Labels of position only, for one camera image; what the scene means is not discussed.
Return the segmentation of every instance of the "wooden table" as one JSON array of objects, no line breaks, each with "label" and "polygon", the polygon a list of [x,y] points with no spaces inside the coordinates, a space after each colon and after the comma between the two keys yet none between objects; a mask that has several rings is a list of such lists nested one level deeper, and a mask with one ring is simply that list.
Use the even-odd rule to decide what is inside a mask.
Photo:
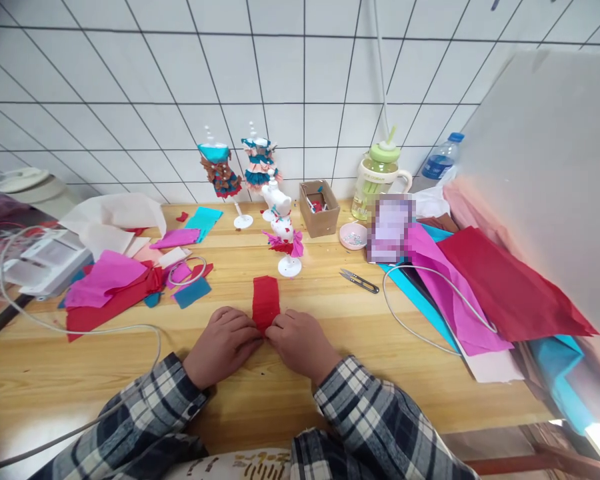
[{"label": "wooden table", "polygon": [[[342,202],[339,223],[353,220],[350,201]],[[196,205],[165,206],[167,229],[182,227],[181,211],[193,215]],[[158,307],[136,305],[106,324],[122,327],[154,324],[162,330],[162,355],[184,353],[223,305],[251,312],[252,278],[278,278],[280,304],[312,313],[331,342],[343,354],[354,353],[374,374],[391,380],[410,394],[440,433],[486,429],[544,421],[547,408],[534,398],[524,382],[479,384],[462,360],[418,340],[392,318],[382,294],[374,295],[344,280],[341,267],[381,286],[383,272],[365,261],[364,250],[347,251],[336,235],[309,238],[305,232],[303,269],[295,279],[277,272],[280,253],[267,249],[261,230],[270,230],[259,211],[264,204],[243,204],[255,221],[236,231],[231,204],[213,204],[225,212],[206,240],[192,247],[213,263],[208,276],[212,292],[185,310],[168,295]],[[299,208],[294,225],[302,228]],[[157,236],[157,229],[145,231]],[[441,345],[442,337],[392,282],[392,306],[400,318],[420,334]],[[32,302],[27,310],[48,323],[64,325],[58,300]],[[0,333],[0,459],[12,456],[94,418],[102,405],[132,379],[146,372],[155,354],[155,336],[149,331],[124,331],[82,337],[69,344],[64,335],[18,317]],[[191,431],[200,434],[211,453],[261,446],[288,447],[303,429],[322,426],[311,397],[309,380],[282,364],[264,344],[239,372],[217,386],[217,395],[194,420]],[[28,463],[5,469],[5,478],[53,455],[48,451]]]}]

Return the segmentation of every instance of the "plaid sleeve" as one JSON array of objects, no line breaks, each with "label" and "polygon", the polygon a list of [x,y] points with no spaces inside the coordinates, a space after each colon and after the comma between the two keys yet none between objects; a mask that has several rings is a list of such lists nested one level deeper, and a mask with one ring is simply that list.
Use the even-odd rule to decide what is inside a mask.
[{"label": "plaid sleeve", "polygon": [[[149,378],[138,391],[146,375]],[[114,396],[101,414],[125,399],[122,407],[87,430],[31,479],[101,479],[146,455],[146,450],[160,445],[162,437],[182,431],[207,402],[207,395],[189,380],[174,353],[146,375]],[[152,455],[154,461],[161,457],[159,452]]]},{"label": "plaid sleeve", "polygon": [[477,478],[410,396],[354,357],[342,360],[313,397],[346,450],[378,478]]}]

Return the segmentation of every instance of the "blue bottle label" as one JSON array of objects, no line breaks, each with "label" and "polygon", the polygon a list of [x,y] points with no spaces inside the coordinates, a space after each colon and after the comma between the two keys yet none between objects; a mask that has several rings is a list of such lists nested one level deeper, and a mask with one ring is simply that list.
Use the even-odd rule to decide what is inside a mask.
[{"label": "blue bottle label", "polygon": [[432,155],[422,169],[422,175],[426,178],[440,180],[449,168],[451,168],[451,164],[446,156]]}]

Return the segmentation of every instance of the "plaid shirt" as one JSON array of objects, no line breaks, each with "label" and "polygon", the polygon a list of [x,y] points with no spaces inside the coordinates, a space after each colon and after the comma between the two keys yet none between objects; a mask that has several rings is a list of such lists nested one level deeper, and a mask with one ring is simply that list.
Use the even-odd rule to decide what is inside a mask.
[{"label": "plaid shirt", "polygon": [[[148,375],[141,394],[132,393],[31,480],[158,480],[176,463],[208,456],[200,438],[181,433],[207,394],[192,384],[174,353]],[[292,479],[477,478],[449,452],[410,396],[372,376],[354,357],[342,360],[313,398],[338,437],[311,429],[294,438]]]}]

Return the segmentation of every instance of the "green bottle cap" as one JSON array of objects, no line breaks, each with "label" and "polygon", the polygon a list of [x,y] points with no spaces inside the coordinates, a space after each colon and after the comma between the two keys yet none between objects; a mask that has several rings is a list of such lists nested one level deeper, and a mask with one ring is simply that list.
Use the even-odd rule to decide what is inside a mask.
[{"label": "green bottle cap", "polygon": [[400,149],[396,146],[393,139],[393,134],[395,133],[395,125],[391,129],[391,134],[386,141],[382,141],[380,143],[376,143],[369,150],[369,156],[371,160],[380,162],[380,163],[394,163],[400,157]]}]

